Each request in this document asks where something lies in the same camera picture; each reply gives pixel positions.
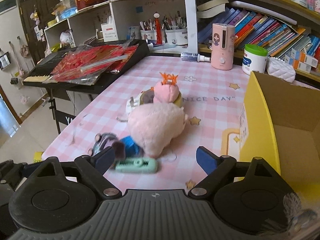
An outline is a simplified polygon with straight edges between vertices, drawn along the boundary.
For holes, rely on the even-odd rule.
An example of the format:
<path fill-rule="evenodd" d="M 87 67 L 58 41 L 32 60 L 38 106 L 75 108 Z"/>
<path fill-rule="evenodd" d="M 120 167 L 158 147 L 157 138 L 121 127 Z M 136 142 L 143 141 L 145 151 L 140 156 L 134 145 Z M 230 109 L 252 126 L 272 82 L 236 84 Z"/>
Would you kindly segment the pink humidifier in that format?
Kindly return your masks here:
<path fill-rule="evenodd" d="M 212 32 L 211 66 L 219 70 L 233 68 L 235 27 L 214 23 Z"/>

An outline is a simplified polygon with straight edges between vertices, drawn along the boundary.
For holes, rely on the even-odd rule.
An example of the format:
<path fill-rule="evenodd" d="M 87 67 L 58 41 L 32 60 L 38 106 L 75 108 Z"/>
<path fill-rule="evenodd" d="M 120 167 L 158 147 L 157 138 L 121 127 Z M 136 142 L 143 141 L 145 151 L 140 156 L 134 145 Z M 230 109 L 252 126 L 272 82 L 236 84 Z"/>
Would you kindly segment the white quilted purse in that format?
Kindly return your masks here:
<path fill-rule="evenodd" d="M 280 78 L 288 83 L 293 83 L 296 77 L 294 68 L 276 57 L 267 59 L 266 69 L 268 75 Z"/>

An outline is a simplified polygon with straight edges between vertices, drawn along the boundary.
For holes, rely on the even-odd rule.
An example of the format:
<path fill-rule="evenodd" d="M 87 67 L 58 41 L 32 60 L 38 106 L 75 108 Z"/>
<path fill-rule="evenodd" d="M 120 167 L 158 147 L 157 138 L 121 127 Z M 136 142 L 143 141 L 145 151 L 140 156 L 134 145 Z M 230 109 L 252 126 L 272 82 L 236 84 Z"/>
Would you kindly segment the white pen holder right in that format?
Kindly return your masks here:
<path fill-rule="evenodd" d="M 165 30 L 167 42 L 177 46 L 184 46 L 188 44 L 187 28 Z"/>

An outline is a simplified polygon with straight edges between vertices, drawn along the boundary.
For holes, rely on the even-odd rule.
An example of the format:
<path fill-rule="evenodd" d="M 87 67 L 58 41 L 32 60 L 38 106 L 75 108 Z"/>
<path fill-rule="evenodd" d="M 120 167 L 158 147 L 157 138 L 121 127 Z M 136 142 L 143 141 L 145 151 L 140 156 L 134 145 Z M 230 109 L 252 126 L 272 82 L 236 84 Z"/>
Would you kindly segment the orange white medicine box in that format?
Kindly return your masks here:
<path fill-rule="evenodd" d="M 284 61 L 291 65 L 294 69 L 305 73 L 310 73 L 312 68 L 317 67 L 318 60 L 302 51 L 291 49 L 289 55 L 285 55 Z"/>

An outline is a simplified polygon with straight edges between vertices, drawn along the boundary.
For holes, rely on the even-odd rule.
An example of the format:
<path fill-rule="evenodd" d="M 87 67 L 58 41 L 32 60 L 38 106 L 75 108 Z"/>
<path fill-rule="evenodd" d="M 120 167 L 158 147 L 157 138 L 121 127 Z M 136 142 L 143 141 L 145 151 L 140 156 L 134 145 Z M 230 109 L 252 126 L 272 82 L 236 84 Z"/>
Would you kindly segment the mint green comb case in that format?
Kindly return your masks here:
<path fill-rule="evenodd" d="M 157 168 L 157 160 L 153 158 L 126 158 L 115 165 L 115 170 L 120 173 L 156 173 Z"/>

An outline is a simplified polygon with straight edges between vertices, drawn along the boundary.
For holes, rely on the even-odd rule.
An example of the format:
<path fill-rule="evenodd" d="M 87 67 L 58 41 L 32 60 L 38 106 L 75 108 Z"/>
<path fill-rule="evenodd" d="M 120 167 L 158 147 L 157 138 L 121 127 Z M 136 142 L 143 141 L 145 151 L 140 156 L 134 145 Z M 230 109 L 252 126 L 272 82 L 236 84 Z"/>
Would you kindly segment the blue packet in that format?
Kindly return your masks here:
<path fill-rule="evenodd" d="M 143 150 L 134 142 L 131 136 L 120 139 L 124 144 L 125 157 L 138 158 L 143 155 Z"/>

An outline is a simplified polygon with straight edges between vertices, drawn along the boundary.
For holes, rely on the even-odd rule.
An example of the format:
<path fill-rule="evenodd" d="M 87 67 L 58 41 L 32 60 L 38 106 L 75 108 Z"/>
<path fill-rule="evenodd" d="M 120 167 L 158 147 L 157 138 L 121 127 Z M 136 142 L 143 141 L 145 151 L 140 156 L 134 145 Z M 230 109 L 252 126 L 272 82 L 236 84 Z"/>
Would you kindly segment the pink checkered tablecloth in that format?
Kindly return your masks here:
<path fill-rule="evenodd" d="M 125 101 L 148 89 L 161 73 L 178 75 L 182 107 L 148 103 L 125 114 Z M 223 71 L 207 63 L 146 57 L 91 102 L 49 145 L 43 157 L 60 161 L 89 154 L 98 133 L 131 136 L 162 162 L 155 175 L 107 178 L 121 190 L 178 189 L 204 172 L 195 152 L 204 146 L 240 161 L 259 156 L 299 194 L 319 198 L 319 91 L 267 74 Z"/>

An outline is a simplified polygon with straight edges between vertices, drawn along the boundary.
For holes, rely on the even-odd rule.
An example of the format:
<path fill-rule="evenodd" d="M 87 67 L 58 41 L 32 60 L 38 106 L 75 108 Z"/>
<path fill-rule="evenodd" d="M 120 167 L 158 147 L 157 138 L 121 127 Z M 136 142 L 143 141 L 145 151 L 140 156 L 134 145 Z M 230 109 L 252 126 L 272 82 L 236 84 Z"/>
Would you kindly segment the small pink plush ball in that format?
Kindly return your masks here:
<path fill-rule="evenodd" d="M 179 96 L 180 90 L 177 85 L 178 75 L 160 73 L 162 81 L 153 87 L 153 102 L 173 103 Z"/>

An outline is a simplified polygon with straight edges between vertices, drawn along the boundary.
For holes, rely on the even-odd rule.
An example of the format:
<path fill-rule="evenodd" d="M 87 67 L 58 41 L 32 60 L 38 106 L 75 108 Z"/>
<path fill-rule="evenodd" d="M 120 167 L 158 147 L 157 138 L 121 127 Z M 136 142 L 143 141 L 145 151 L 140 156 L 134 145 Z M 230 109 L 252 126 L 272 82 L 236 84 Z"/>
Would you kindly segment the yellow tape roll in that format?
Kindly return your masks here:
<path fill-rule="evenodd" d="M 138 98 L 139 98 L 139 104 L 140 105 L 143 105 L 143 104 L 146 104 L 146 103 L 153 103 L 154 91 L 151 90 L 151 89 L 143 91 Z M 182 107 L 183 100 L 182 100 L 182 94 L 181 93 L 179 93 L 178 98 L 174 101 L 174 104 L 176 106 L 178 106 L 178 107 Z"/>

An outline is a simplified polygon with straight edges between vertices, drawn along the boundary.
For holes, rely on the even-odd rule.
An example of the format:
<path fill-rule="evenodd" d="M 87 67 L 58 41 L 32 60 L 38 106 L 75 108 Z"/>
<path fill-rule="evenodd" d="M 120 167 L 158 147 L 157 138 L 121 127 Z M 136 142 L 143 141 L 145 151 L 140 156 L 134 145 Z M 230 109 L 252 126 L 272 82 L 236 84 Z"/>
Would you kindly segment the white charger plug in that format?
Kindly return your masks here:
<path fill-rule="evenodd" d="M 126 103 L 126 109 L 125 109 L 126 114 L 130 114 L 139 105 L 140 105 L 139 97 L 136 97 L 136 98 L 131 97 L 129 100 L 127 100 L 127 103 Z"/>

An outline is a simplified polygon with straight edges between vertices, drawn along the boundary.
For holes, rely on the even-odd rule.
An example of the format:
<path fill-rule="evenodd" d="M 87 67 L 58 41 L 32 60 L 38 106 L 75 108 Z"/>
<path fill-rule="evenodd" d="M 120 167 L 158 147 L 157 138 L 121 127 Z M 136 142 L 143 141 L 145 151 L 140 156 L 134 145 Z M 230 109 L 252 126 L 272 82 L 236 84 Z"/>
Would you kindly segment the red tassel ornament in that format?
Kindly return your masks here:
<path fill-rule="evenodd" d="M 156 28 L 156 44 L 162 45 L 162 31 L 161 31 L 161 24 L 159 21 L 160 15 L 158 12 L 155 12 L 153 15 L 155 19 L 155 28 Z"/>

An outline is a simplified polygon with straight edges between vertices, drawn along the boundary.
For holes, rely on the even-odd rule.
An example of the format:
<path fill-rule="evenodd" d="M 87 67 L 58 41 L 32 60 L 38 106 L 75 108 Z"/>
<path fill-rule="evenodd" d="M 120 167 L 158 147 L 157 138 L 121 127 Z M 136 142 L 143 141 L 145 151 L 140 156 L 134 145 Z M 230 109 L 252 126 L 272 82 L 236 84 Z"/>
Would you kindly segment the black electronic keyboard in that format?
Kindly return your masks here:
<path fill-rule="evenodd" d="M 100 94 L 149 54 L 143 40 L 83 44 L 51 53 L 23 79 L 25 86 Z"/>

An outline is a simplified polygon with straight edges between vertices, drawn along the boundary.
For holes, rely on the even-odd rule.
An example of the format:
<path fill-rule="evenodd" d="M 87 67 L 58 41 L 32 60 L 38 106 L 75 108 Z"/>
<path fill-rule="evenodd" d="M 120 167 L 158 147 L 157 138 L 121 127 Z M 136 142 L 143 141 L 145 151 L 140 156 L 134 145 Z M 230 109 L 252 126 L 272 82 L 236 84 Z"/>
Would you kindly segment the white drinking straws box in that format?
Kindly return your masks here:
<path fill-rule="evenodd" d="M 118 34 L 114 23 L 101 24 L 101 30 L 103 32 L 104 42 L 111 42 L 118 40 Z"/>

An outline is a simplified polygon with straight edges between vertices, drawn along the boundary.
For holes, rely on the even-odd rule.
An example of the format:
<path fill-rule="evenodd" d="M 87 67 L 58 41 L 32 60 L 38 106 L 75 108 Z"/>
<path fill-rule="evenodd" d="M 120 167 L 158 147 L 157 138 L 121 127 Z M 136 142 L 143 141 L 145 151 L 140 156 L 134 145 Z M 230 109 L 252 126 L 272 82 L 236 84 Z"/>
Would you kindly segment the toy car alarm clock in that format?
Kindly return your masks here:
<path fill-rule="evenodd" d="M 114 133 L 98 133 L 95 138 L 95 143 L 88 150 L 88 155 L 95 156 L 107 147 L 112 147 L 115 151 L 116 159 L 125 159 L 125 145 L 121 142 Z"/>

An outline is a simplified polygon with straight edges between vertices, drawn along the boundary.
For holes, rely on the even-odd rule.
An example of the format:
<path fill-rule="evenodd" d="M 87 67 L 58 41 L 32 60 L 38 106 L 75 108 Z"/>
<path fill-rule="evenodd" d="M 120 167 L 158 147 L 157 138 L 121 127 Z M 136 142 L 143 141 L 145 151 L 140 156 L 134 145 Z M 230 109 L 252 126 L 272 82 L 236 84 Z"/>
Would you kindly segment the large pink plush pig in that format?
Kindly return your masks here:
<path fill-rule="evenodd" d="M 134 142 L 150 158 L 159 158 L 171 140 L 184 130 L 188 115 L 173 103 L 148 103 L 136 107 L 127 120 Z"/>

